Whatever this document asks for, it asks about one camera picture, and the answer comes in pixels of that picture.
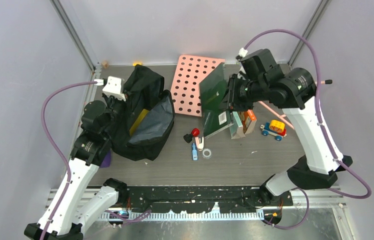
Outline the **yellow book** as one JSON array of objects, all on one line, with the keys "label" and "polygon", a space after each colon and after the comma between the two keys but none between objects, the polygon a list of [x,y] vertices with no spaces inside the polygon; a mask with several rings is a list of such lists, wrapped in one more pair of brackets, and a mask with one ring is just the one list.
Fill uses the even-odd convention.
[{"label": "yellow book", "polygon": [[149,110],[147,109],[143,109],[140,114],[138,115],[138,117],[136,118],[136,120],[134,121],[134,123],[132,124],[130,130],[129,130],[129,134],[130,136],[132,136],[136,129],[138,128],[138,126],[140,125],[140,123],[143,121],[143,119],[145,118],[145,116],[148,114]]}]

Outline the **orange treehouse book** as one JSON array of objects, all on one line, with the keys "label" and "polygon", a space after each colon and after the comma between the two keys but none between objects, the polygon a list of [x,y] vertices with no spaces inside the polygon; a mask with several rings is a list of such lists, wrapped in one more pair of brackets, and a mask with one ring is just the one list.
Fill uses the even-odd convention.
[{"label": "orange treehouse book", "polygon": [[244,134],[247,135],[254,132],[257,118],[253,110],[240,111],[238,114],[243,125]]}]

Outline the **black student backpack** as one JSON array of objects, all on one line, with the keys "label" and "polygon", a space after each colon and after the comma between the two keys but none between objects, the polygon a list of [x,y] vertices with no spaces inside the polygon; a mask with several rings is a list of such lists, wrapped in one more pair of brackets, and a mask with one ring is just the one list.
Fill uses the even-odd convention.
[{"label": "black student backpack", "polygon": [[[155,160],[174,126],[175,110],[164,77],[137,65],[124,84],[124,94],[133,94],[131,119],[119,119],[112,134],[112,151],[132,161]],[[129,130],[143,109],[149,110],[135,133]]]}]

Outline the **dark green book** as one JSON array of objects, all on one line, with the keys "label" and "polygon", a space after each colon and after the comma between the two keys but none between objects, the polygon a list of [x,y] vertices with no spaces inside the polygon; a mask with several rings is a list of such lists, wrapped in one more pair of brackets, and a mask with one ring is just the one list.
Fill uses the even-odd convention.
[{"label": "dark green book", "polygon": [[223,102],[228,90],[224,65],[220,63],[216,66],[199,84],[203,135],[206,139],[233,125],[227,103]]}]

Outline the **teal spine book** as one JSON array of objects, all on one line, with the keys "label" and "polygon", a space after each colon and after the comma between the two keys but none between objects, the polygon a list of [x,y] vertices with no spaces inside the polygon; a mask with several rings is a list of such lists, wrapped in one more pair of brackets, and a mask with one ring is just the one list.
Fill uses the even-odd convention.
[{"label": "teal spine book", "polygon": [[231,113],[231,117],[232,117],[232,123],[233,123],[233,125],[231,125],[229,128],[231,139],[233,140],[233,139],[244,138],[245,134],[243,130],[243,124],[242,124],[242,121],[240,119],[238,112],[233,111]]}]

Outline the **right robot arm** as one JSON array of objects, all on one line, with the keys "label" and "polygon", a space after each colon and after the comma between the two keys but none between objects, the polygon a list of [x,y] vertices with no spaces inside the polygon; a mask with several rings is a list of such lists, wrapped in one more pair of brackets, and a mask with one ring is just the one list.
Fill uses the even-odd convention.
[{"label": "right robot arm", "polygon": [[265,205],[275,204],[280,195],[296,188],[329,189],[337,181],[337,173],[353,163],[336,148],[324,126],[316,90],[310,72],[300,67],[287,74],[279,66],[252,67],[228,80],[229,110],[242,111],[255,102],[269,101],[290,120],[304,150],[295,165],[260,186],[259,197]]}]

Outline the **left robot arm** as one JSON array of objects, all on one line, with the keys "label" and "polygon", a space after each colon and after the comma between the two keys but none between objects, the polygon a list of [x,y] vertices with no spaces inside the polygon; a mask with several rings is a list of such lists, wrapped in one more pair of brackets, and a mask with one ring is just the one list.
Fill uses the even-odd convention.
[{"label": "left robot arm", "polygon": [[127,185],[107,179],[82,207],[81,198],[112,147],[111,137],[126,111],[126,101],[114,96],[95,100],[84,108],[82,133],[76,139],[67,171],[55,197],[37,223],[24,234],[31,240],[82,240],[91,225],[111,206],[127,203]]}]

